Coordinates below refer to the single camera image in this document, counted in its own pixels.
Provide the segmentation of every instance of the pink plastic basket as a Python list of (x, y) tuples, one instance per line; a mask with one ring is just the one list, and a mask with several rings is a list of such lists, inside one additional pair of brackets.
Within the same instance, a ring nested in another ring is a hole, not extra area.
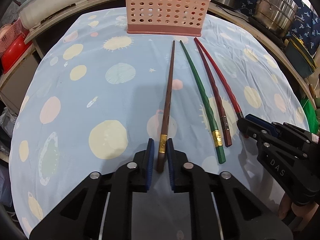
[(22, 26), (20, 19), (11, 25), (4, 36), (0, 39), (0, 58), (10, 47), (11, 43), (13, 43), (20, 33), (25, 30), (26, 29)]
[(201, 36), (210, 0), (126, 0), (127, 33)]

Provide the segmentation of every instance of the navy blue curtain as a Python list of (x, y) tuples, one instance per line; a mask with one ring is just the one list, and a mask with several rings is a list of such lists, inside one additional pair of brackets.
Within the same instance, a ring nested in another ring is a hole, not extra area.
[[(294, 0), (298, 5), (298, 16), (304, 19), (304, 23), (295, 21), (287, 33), (287, 38), (295, 34), (307, 47), (309, 53), (314, 55), (320, 43), (320, 18), (311, 11), (301, 0)], [(254, 14), (257, 0), (242, 0), (240, 11), (247, 16)]]

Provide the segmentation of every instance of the light blue tablecloth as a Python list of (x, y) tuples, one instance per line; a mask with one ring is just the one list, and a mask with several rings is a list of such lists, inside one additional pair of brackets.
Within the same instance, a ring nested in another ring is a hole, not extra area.
[[(82, 15), (40, 63), (13, 132), (12, 196), (27, 236), (92, 171), (115, 171), (146, 149), (158, 148), (172, 40), (183, 40), (219, 120), (192, 37), (130, 35), (125, 8)], [(200, 41), (220, 67), (244, 115), (308, 129), (303, 110), (275, 60), (245, 30), (207, 15)], [(221, 82), (233, 145), (218, 165), (191, 69), (176, 43), (169, 137), (175, 149), (206, 171), (230, 171), (270, 208), (283, 191), (257, 162)], [(187, 194), (173, 194), (165, 172), (151, 190), (134, 194), (133, 240), (191, 239)]]

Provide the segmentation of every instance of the dark red chopstick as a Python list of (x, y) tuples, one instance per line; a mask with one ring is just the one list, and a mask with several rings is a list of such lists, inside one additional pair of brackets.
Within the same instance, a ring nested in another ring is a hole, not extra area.
[(223, 74), (221, 73), (220, 69), (218, 68), (217, 64), (214, 62), (213, 58), (210, 56), (210, 54), (208, 53), (208, 51), (205, 49), (205, 47), (201, 44), (201, 42), (195, 38), (195, 42), (197, 44), (199, 44), (199, 46), (201, 47), (201, 49), (203, 50), (203, 52), (206, 54), (206, 56), (208, 57), (208, 59), (210, 60), (212, 66), (214, 67), (217, 75), (219, 76), (220, 80), (221, 80), (221, 83), (223, 84), (230, 100), (231, 100), (231, 103), (233, 105), (233, 108), (236, 112), (236, 115), (238, 117), (238, 119), (240, 118), (243, 118), (243, 114), (242, 114), (242, 111), (241, 111), (241, 108), (236, 100), (236, 97), (234, 96), (233, 92), (231, 91), (231, 88), (229, 87), (226, 79), (224, 78)]
[(209, 68), (208, 62), (205, 59), (205, 56), (204, 56), (204, 54), (203, 54), (203, 52), (201, 50), (200, 45), (196, 42), (196, 39), (195, 39), (195, 43), (196, 43), (196, 46), (198, 48), (199, 54), (200, 54), (200, 56), (202, 58), (202, 61), (203, 61), (203, 64), (204, 64), (204, 68), (205, 68), (205, 70), (207, 72), (207, 75), (208, 75), (208, 78), (209, 78), (209, 82), (211, 84), (212, 91), (213, 91), (213, 94), (214, 94), (214, 99), (216, 100), (225, 146), (226, 147), (230, 147), (232, 145), (230, 129), (229, 129), (229, 124), (228, 124), (228, 119), (227, 119), (227, 116), (226, 116), (226, 112), (225, 112), (224, 107), (222, 105), (221, 97), (219, 95), (219, 90), (218, 90), (218, 88), (216, 86), (216, 82), (214, 81), (214, 78), (213, 78), (213, 75), (212, 75), (211, 70)]

